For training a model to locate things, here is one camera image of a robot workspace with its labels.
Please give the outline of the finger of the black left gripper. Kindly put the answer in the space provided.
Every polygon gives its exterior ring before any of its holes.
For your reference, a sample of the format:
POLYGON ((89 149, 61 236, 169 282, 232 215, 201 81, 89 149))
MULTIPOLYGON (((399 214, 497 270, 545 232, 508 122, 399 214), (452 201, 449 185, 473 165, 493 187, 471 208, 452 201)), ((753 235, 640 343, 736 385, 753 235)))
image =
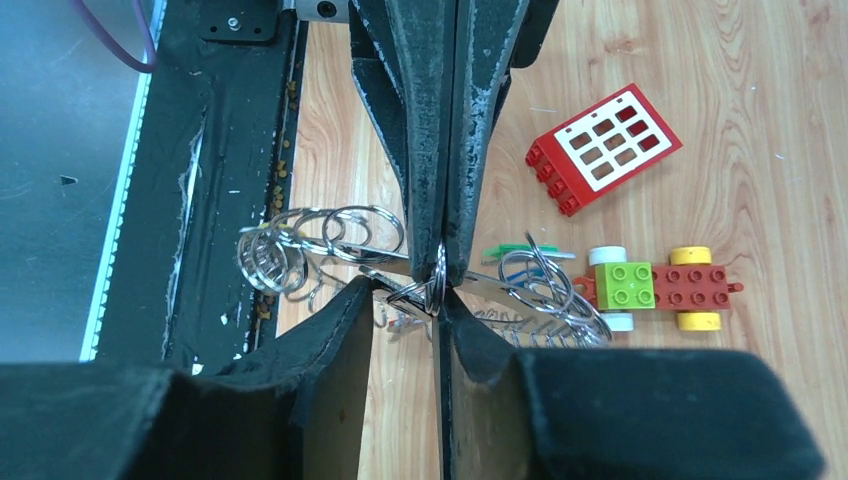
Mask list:
POLYGON ((442 239, 454 1, 353 1, 355 84, 405 202, 410 273, 431 277, 442 239))
POLYGON ((487 151, 511 85, 511 70, 536 60, 557 1, 459 1, 453 65, 443 242, 447 279, 459 286, 471 263, 487 151))

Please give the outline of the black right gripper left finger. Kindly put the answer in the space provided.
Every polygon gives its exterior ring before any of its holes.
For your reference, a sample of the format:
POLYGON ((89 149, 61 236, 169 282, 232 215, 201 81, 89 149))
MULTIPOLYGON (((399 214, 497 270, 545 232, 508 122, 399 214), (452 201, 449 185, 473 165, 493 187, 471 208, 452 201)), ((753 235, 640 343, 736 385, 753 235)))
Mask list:
POLYGON ((165 364, 5 364, 5 479, 352 478, 374 282, 214 375, 165 364))

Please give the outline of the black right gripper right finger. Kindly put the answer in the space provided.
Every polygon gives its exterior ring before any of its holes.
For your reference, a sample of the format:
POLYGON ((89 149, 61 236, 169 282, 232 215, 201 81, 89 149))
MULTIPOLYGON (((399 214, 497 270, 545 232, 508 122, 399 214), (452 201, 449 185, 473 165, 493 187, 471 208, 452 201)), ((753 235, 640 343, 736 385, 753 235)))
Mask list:
POLYGON ((817 479, 783 382, 726 349, 518 348, 448 292, 434 332, 446 479, 817 479))

